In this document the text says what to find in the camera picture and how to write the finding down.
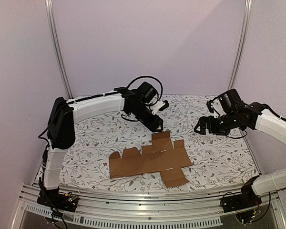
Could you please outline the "brown cardboard box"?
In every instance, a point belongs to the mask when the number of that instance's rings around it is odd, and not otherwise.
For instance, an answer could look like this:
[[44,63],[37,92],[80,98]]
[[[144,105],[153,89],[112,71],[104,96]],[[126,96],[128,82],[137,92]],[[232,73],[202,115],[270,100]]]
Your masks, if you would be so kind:
[[125,148],[120,154],[109,156],[110,178],[129,177],[159,172],[167,188],[177,187],[189,182],[182,168],[192,162],[185,149],[184,140],[172,141],[170,131],[152,134],[151,144]]

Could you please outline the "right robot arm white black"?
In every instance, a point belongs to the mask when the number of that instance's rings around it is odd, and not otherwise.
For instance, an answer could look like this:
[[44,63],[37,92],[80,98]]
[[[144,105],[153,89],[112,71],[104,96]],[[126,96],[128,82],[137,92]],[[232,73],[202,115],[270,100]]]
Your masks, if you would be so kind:
[[[236,89],[230,89],[206,103],[212,116],[198,119],[194,132],[200,135],[229,136],[232,129],[250,128],[267,134],[286,145],[286,119],[269,105],[253,102],[246,104]],[[255,197],[264,193],[286,189],[286,168],[247,181],[237,198],[241,208],[247,208]]]

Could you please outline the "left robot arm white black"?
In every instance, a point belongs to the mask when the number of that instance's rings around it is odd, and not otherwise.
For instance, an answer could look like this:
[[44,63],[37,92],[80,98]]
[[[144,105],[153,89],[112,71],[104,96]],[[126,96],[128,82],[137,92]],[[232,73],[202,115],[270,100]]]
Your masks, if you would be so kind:
[[51,207],[61,203],[60,194],[54,190],[59,187],[62,163],[68,149],[75,142],[75,125],[85,119],[108,112],[122,111],[133,115],[151,132],[163,130],[163,120],[157,112],[168,107],[162,100],[162,93],[149,83],[143,82],[138,88],[118,87],[112,91],[65,100],[58,97],[53,105],[46,129],[47,145],[42,156],[42,186],[46,189],[42,198]]

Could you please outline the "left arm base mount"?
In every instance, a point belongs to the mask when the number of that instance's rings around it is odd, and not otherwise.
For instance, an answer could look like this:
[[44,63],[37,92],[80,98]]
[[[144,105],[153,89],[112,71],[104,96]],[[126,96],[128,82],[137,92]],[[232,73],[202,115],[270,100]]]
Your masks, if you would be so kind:
[[53,209],[75,212],[79,196],[68,192],[60,194],[57,189],[40,191],[37,203]]

